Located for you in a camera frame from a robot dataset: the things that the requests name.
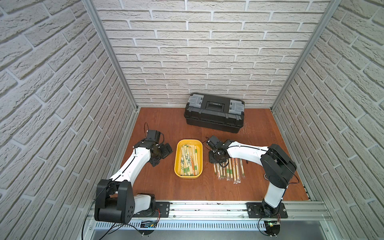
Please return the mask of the green panda chopsticks pair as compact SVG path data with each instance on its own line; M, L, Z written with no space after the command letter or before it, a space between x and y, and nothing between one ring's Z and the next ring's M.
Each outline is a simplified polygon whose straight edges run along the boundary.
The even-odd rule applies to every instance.
M243 165L242 159L239 159L239 164L240 164L241 176L242 176L242 178L245 178L245 171L244 171L244 165Z

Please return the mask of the yellow plastic storage box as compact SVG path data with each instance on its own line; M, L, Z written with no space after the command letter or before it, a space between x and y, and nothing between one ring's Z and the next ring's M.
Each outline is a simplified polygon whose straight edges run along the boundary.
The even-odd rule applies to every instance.
M178 142L175 157L175 174L182 179L196 179L203 172L203 145L199 140Z

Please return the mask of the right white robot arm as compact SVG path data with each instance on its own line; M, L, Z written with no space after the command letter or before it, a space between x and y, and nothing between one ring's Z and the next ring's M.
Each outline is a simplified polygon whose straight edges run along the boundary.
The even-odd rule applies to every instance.
M215 136L207 140L207 145L211 148L209 161L212 164L225 164L227 159L233 158L261 165L270 182L261 203L261 216L273 217L278 214L283 196L297 169L296 164L279 145L257 147L232 140L222 142Z

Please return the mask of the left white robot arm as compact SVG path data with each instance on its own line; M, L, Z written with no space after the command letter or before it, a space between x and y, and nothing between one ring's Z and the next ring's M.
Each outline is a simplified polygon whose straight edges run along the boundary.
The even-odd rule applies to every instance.
M134 196L133 185L146 163L159 164L173 153L170 144L156 144L153 141L141 141L125 164L109 179L97 184L95 197L95 220L128 224L134 215L152 217L156 212L156 198L153 194Z

